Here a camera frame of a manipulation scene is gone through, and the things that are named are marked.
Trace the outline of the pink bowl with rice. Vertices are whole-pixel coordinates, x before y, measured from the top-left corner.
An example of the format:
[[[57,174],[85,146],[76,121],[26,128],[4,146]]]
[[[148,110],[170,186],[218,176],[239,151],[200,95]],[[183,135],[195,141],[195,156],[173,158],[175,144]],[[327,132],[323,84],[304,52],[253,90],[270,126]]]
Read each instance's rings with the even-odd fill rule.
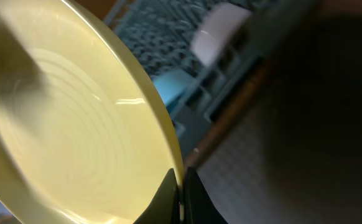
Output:
[[[195,31],[190,50],[204,66],[209,67],[252,15],[250,10],[232,3],[217,4]]]

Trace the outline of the yellow plate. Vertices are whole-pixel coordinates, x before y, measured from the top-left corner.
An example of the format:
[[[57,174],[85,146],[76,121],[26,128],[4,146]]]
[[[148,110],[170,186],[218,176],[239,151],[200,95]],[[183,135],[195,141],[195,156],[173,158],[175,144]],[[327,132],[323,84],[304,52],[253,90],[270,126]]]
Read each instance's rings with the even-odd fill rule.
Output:
[[[0,1],[0,202],[22,223],[133,223],[179,143],[126,45],[74,1]]]

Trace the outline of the grey dishwasher rack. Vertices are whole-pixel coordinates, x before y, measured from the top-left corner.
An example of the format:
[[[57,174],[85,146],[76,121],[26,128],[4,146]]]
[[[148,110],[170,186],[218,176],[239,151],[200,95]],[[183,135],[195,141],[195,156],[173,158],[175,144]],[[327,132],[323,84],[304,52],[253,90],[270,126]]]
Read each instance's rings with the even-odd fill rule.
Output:
[[[190,50],[198,26],[219,3],[253,15],[209,67]],[[193,83],[168,112],[187,156],[214,125],[233,88],[281,43],[311,1],[116,1],[104,23],[126,44],[153,81],[182,69]]]

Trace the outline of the light blue bowl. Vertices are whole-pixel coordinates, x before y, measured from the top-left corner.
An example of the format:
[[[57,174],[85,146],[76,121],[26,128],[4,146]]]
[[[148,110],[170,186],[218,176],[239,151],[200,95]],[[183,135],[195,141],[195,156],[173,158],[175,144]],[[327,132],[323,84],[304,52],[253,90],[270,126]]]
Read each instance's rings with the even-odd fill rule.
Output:
[[[194,78],[185,70],[175,69],[159,75],[153,80],[153,84],[170,111],[193,81]]]

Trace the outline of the dark brown serving tray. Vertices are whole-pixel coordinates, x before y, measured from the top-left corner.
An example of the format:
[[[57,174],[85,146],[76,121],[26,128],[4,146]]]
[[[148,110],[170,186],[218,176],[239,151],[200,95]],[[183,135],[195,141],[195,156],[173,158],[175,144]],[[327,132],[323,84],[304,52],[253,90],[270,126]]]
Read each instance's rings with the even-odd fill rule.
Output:
[[[362,223],[362,17],[310,30],[198,174],[228,223]]]

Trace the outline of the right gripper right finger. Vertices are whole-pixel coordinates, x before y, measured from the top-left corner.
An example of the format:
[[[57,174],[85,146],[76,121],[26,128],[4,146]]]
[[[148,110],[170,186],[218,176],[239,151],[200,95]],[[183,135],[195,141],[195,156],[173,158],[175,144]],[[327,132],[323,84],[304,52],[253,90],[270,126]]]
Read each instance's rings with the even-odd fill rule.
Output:
[[[196,170],[187,168],[183,183],[186,224],[227,224],[215,208]]]

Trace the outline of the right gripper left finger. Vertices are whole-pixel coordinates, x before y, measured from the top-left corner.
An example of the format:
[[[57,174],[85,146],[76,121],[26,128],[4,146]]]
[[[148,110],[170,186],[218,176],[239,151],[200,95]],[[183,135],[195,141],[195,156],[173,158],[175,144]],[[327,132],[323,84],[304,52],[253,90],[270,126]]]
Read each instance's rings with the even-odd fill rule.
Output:
[[[179,199],[175,172],[169,169],[149,206],[134,224],[179,224]]]

